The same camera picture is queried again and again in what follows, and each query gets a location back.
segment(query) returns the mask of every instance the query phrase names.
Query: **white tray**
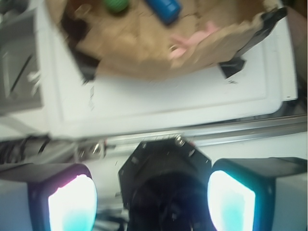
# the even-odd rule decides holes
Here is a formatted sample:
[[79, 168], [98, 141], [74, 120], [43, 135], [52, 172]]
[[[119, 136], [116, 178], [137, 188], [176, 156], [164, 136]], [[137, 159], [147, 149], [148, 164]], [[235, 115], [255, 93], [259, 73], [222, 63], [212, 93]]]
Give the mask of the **white tray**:
[[264, 115], [277, 111], [283, 100], [296, 98], [285, 19], [244, 55], [244, 70], [228, 79], [213, 67], [159, 83], [97, 77], [83, 85], [44, 3], [38, 7], [37, 40], [42, 96], [54, 137], [133, 133]]

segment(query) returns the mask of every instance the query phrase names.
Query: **torn cardboard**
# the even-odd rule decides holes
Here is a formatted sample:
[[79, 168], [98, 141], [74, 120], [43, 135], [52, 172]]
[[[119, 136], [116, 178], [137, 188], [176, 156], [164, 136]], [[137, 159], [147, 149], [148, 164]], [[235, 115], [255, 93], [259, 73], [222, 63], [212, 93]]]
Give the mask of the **torn cardboard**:
[[[262, 29], [262, 14], [278, 7], [277, 0], [180, 0], [183, 10], [178, 21], [165, 26], [144, 0], [130, 0], [129, 9], [121, 15], [109, 13], [102, 0], [74, 2], [74, 17], [89, 27], [74, 46], [99, 60], [96, 74], [147, 80], [176, 77], [230, 61]], [[60, 23], [68, 0], [46, 3], [51, 19], [69, 43], [70, 36]], [[220, 30], [182, 57], [170, 60], [174, 45], [170, 35], [189, 37], [208, 21]]]

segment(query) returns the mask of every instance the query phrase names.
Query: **blue bottle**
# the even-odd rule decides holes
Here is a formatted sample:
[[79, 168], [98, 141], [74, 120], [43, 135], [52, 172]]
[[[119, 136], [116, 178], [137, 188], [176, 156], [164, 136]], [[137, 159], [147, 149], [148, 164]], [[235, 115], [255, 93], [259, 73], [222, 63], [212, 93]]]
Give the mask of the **blue bottle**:
[[176, 0], [145, 0], [158, 17], [169, 25], [179, 17], [181, 5]]

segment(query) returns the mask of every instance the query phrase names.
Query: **glowing light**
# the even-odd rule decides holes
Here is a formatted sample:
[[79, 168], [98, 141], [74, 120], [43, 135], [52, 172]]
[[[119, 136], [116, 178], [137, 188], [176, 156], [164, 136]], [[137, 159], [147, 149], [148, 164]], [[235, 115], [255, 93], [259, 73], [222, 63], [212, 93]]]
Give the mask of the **glowing light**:
[[91, 231], [97, 192], [86, 175], [77, 176], [48, 198], [51, 231]]
[[256, 194], [224, 171], [212, 173], [208, 206], [217, 231], [252, 231]]

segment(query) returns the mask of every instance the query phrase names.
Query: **green ball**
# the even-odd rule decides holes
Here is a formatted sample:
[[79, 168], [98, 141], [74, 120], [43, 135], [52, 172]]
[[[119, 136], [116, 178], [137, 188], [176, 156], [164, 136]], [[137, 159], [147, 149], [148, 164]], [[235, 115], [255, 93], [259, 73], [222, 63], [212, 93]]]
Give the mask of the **green ball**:
[[115, 13], [121, 12], [128, 7], [129, 0], [104, 0], [107, 8]]

